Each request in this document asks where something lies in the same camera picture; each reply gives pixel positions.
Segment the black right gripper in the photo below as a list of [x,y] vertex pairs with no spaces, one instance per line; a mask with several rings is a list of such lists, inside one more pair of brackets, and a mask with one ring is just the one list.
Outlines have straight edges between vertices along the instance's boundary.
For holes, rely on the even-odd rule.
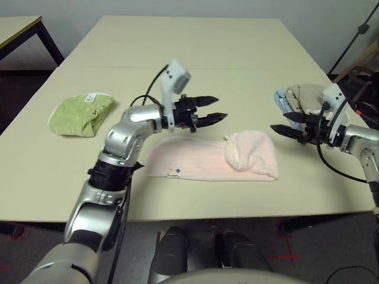
[[318,115],[307,115],[299,112],[287,112],[284,113],[283,116],[285,116],[290,121],[304,123],[305,133],[303,135],[302,131],[282,124],[270,125],[271,129],[274,130],[277,134],[296,140],[299,143],[310,143],[316,145],[316,138],[319,139],[320,144],[327,143],[326,134],[329,129],[330,121],[325,117],[321,119],[320,127],[318,129]]

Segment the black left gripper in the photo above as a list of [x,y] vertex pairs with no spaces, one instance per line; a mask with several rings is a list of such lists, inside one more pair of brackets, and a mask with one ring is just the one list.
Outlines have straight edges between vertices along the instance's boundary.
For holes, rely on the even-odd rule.
[[208,127],[222,121],[227,117],[227,114],[216,112],[200,118],[197,118],[195,115],[197,107],[204,107],[217,101],[219,99],[213,96],[189,98],[186,95],[181,95],[180,99],[174,103],[173,115],[175,127],[181,129],[189,128],[191,133],[195,133],[196,127]]

